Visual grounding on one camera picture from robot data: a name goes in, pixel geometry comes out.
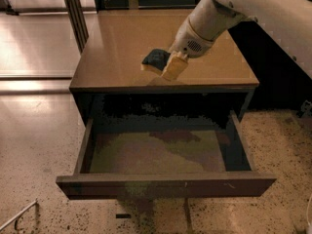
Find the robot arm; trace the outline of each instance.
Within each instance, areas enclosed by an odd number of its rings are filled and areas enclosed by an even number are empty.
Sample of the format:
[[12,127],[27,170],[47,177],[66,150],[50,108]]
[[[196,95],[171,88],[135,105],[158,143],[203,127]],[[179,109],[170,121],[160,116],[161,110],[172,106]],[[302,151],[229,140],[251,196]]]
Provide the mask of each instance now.
[[312,3],[307,0],[201,0],[170,52],[202,56],[224,30],[254,20],[312,78]]

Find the floor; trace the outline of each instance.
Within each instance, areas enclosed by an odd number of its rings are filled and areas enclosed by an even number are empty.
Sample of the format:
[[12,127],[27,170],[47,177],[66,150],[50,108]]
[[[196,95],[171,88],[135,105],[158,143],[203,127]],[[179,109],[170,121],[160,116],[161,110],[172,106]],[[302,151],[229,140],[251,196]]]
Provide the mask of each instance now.
[[[85,14],[90,34],[95,14]],[[68,15],[7,16],[0,13],[0,77],[61,77],[55,81],[0,81],[0,95],[68,93],[80,53]]]
[[[67,37],[60,51],[65,59],[71,58],[59,62],[50,58],[42,68],[48,73],[53,72],[47,67],[49,61],[51,67],[70,73],[79,60],[78,49],[71,45],[74,39],[70,38],[70,30],[60,34]],[[27,63],[18,58],[17,63]],[[10,70],[10,65],[3,68],[7,63],[3,61],[0,57],[1,71]],[[36,64],[29,70],[41,69]],[[0,112],[0,224],[36,198],[39,202],[19,220],[18,230],[11,224],[4,234],[304,233],[307,226],[306,207],[312,192],[312,128],[308,120],[298,119],[292,111],[252,111],[243,119],[242,131],[256,169],[277,177],[261,197],[153,202],[67,200],[56,185],[56,177],[72,175],[85,130],[70,94],[2,94]],[[122,214],[131,218],[119,218]]]

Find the terrazzo floor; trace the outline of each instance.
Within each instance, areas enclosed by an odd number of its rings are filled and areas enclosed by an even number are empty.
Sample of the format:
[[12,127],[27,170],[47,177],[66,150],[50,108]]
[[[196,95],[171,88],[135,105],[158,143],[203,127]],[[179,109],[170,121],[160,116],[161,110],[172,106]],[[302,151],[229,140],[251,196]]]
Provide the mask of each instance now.
[[58,188],[56,177],[73,173],[84,133],[71,95],[1,96],[0,112],[0,225],[39,202],[4,234],[304,233],[307,226],[312,129],[292,111],[243,119],[256,170],[277,177],[261,197],[145,202],[68,201]]

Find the cable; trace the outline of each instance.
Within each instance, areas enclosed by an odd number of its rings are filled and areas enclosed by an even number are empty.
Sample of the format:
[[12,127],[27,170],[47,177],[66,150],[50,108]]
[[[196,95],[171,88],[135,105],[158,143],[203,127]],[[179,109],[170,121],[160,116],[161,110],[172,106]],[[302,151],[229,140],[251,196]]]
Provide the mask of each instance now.
[[307,208],[306,208],[306,220],[307,220],[309,226],[310,226],[310,224],[311,224],[311,223],[309,222],[309,207],[310,207],[311,200],[312,200],[312,193],[311,193],[311,196],[310,196],[310,199],[309,199],[308,206],[307,206]]

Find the wooden countertop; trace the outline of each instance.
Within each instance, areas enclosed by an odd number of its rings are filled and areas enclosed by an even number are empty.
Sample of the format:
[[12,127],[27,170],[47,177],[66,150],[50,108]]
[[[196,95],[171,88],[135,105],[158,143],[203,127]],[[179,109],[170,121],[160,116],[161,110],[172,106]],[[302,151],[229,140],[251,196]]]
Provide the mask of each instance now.
[[102,11],[70,84],[71,92],[133,92],[256,87],[258,81],[226,31],[174,82],[140,70],[153,49],[168,50],[191,10]]

